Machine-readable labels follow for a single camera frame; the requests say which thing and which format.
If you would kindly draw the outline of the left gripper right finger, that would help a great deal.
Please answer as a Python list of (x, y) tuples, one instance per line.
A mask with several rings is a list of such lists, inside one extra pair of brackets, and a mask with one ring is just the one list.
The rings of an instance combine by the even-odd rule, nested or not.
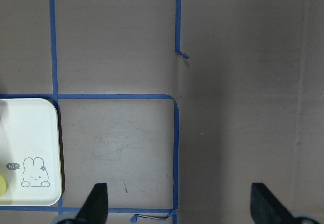
[(294, 217), (264, 183), (252, 183), (250, 214), (254, 223), (294, 223)]

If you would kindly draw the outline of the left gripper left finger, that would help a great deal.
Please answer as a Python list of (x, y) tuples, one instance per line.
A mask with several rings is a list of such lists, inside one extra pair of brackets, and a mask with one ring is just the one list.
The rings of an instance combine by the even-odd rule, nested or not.
[(106, 223), (107, 217), (107, 183), (96, 183), (75, 217), (75, 223)]

